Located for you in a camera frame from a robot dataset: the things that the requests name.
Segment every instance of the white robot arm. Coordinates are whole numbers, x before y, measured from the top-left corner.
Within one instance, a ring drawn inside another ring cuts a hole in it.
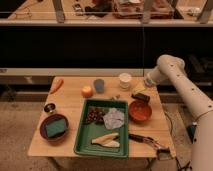
[[[191,170],[213,171],[213,101],[205,95],[184,72],[182,59],[162,55],[157,66],[144,78],[146,86],[169,79],[197,121],[193,140]]]

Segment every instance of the orange bowl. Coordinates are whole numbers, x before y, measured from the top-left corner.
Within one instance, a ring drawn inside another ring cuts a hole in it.
[[[133,121],[147,121],[152,115],[152,109],[148,103],[142,100],[135,100],[129,105],[129,116]]]
[[[49,138],[47,136],[47,131],[46,131],[46,125],[48,124],[51,124],[52,122],[54,121],[57,121],[57,120],[60,120],[60,119],[65,119],[65,122],[66,122],[66,130],[62,133],[59,133],[51,138]],[[53,115],[50,115],[48,116],[46,119],[44,119],[44,121],[41,123],[41,126],[40,126],[40,134],[41,136],[46,139],[47,141],[57,141],[57,140],[60,140],[64,137],[64,135],[66,134],[67,130],[68,130],[68,127],[69,127],[69,122],[68,122],[68,119],[64,116],[64,115],[61,115],[61,114],[53,114]]]

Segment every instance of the green sponge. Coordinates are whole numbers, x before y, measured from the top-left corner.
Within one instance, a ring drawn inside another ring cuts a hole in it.
[[[59,133],[64,132],[67,129],[65,119],[60,119],[46,125],[46,131],[48,138],[51,138]]]

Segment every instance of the floor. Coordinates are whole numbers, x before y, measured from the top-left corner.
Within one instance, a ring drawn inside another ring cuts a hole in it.
[[[28,157],[27,151],[37,126],[46,96],[38,93],[17,95],[10,101],[7,94],[0,98],[0,170],[14,171],[55,171],[56,169],[42,157]],[[163,103],[165,113],[172,120],[172,137],[181,166],[190,159],[191,142],[185,125],[191,123],[192,117],[187,108],[180,103]],[[147,164],[145,159],[97,159],[56,158],[63,170],[110,170],[137,171]],[[157,161],[152,171],[175,171],[175,159]]]

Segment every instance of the green plastic tray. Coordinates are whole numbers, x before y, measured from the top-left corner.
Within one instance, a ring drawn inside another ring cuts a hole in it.
[[[105,125],[96,125],[94,122],[85,124],[89,107],[102,107],[104,110],[116,108],[124,113],[124,125],[120,128],[107,130]],[[91,144],[92,139],[105,134],[118,132],[117,141],[120,143],[119,148],[102,147]],[[103,100],[103,99],[86,99],[82,110],[81,120],[78,127],[78,133],[75,141],[74,152],[80,155],[94,155],[106,157],[126,158],[129,154],[129,137],[128,137],[128,103],[120,100]]]

